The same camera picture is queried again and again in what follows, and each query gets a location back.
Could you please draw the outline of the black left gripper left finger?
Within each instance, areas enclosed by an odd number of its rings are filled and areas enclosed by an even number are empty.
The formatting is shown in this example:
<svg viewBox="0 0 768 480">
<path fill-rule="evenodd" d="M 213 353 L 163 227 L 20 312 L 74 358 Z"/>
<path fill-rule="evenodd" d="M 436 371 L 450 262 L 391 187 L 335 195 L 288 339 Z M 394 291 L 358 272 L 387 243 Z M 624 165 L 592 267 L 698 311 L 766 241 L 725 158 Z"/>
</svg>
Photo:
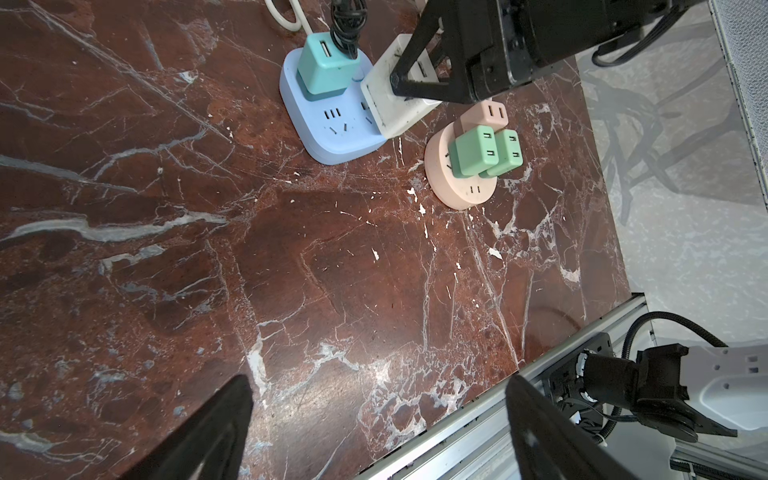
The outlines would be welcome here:
<svg viewBox="0 0 768 480">
<path fill-rule="evenodd" d="M 233 376 L 124 479 L 236 479 L 253 410 L 248 378 Z"/>
</svg>

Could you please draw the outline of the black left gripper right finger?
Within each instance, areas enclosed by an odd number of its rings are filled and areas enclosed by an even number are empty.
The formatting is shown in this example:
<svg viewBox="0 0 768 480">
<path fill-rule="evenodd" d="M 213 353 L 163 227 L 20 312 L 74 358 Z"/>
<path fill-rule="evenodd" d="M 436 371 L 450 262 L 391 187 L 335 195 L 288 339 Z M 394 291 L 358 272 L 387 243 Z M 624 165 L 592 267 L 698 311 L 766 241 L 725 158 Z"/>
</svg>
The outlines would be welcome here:
<svg viewBox="0 0 768 480">
<path fill-rule="evenodd" d="M 633 479 L 635 476 L 555 408 L 524 377 L 505 387 L 520 476 L 529 479 Z"/>
</svg>

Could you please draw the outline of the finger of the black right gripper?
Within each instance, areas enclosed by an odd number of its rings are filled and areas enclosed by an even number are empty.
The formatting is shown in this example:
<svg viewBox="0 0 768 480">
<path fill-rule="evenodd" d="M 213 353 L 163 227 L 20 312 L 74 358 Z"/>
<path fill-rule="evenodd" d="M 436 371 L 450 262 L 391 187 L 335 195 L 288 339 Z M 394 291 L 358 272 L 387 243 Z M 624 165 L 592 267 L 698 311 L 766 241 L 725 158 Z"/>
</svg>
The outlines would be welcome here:
<svg viewBox="0 0 768 480">
<path fill-rule="evenodd" d="M 478 101 L 464 40 L 472 26 L 469 1 L 428 1 L 390 74 L 393 93 L 407 99 Z"/>
</svg>

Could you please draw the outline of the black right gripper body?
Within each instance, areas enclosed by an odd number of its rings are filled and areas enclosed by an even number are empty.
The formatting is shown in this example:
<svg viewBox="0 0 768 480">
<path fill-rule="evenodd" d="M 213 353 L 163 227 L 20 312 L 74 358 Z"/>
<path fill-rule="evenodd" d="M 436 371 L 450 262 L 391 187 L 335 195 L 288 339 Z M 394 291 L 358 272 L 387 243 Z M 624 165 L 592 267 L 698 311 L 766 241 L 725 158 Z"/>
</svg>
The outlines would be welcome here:
<svg viewBox="0 0 768 480">
<path fill-rule="evenodd" d="M 525 1 L 478 1 L 476 6 L 478 39 L 469 68 L 474 98 L 488 99 L 530 84 L 536 66 L 523 32 Z"/>
</svg>

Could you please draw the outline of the pink charger adapter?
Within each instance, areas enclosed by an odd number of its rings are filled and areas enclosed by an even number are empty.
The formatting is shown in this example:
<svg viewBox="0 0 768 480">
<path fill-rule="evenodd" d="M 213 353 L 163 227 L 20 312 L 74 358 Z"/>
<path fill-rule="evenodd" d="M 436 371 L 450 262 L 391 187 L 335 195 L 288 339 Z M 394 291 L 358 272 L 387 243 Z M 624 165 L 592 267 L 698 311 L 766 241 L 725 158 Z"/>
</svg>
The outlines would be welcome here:
<svg viewBox="0 0 768 480">
<path fill-rule="evenodd" d="M 457 120 L 458 135 L 478 126 L 489 126 L 494 132 L 505 129 L 509 124 L 506 106 L 497 101 L 483 100 L 465 111 Z"/>
</svg>

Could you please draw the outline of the green charger adapter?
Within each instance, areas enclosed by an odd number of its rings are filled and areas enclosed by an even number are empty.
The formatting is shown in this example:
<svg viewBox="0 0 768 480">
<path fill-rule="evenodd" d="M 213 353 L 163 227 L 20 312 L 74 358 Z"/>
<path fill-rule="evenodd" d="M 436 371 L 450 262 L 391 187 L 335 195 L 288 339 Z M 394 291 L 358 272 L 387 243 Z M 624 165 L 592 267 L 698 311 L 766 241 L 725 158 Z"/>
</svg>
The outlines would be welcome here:
<svg viewBox="0 0 768 480">
<path fill-rule="evenodd" d="M 522 149 L 516 131 L 500 130 L 495 133 L 494 138 L 499 160 L 482 173 L 486 178 L 501 176 L 523 165 Z"/>
<path fill-rule="evenodd" d="M 499 163 L 495 132 L 480 125 L 455 138 L 448 148 L 451 170 L 456 178 L 470 178 Z"/>
</svg>

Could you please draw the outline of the white charger adapter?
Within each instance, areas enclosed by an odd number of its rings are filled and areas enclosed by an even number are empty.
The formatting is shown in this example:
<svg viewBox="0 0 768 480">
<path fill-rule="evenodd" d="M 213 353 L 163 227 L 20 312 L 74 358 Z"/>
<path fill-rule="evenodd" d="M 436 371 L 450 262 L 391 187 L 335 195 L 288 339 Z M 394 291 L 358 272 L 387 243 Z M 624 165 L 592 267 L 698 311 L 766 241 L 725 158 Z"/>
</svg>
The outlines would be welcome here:
<svg viewBox="0 0 768 480">
<path fill-rule="evenodd" d="M 411 34 L 398 35 L 361 84 L 366 104 L 386 139 L 400 136 L 441 104 L 439 100 L 406 98 L 393 92 L 390 75 L 411 37 Z"/>
</svg>

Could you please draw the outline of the teal charger adapter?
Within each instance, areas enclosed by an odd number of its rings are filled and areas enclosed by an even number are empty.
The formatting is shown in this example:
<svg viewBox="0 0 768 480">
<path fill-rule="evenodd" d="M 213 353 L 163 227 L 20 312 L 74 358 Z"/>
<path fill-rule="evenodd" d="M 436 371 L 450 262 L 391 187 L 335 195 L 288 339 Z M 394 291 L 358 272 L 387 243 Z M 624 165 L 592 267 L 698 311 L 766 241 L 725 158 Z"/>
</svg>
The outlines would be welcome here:
<svg viewBox="0 0 768 480">
<path fill-rule="evenodd" d="M 302 49 L 297 78 L 310 101 L 342 95 L 360 70 L 360 57 L 350 58 L 329 32 L 310 34 Z"/>
</svg>

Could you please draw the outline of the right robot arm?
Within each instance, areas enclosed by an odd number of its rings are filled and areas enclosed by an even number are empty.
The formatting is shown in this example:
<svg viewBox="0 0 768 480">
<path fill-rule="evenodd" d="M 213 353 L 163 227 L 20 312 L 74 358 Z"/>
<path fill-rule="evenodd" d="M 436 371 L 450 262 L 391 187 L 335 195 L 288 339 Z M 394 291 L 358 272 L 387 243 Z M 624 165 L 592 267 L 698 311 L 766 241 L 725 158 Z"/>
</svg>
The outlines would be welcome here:
<svg viewBox="0 0 768 480">
<path fill-rule="evenodd" d="M 395 95 L 472 104 L 527 85 L 591 50 L 623 65 L 671 29 L 691 1 L 430 1 L 387 75 Z"/>
</svg>

